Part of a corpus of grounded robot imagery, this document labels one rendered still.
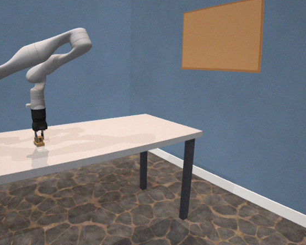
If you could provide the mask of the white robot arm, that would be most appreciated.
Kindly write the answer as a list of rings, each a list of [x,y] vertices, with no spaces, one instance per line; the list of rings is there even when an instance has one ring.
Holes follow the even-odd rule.
[[[67,54],[52,55],[60,46],[69,42],[72,51]],[[35,87],[30,90],[31,100],[44,99],[46,75],[85,54],[91,48],[92,43],[84,28],[67,31],[22,47],[7,63],[0,66],[0,79],[37,65],[28,70],[26,80],[29,83],[35,83]]]

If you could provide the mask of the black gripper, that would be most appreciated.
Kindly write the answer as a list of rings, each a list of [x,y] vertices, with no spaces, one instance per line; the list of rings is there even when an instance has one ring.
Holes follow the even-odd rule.
[[[31,108],[31,117],[33,120],[32,128],[35,133],[35,140],[37,141],[37,133],[41,130],[41,136],[44,140],[44,131],[47,129],[46,123],[46,108],[45,100],[31,100],[30,104],[26,104],[26,108]]]

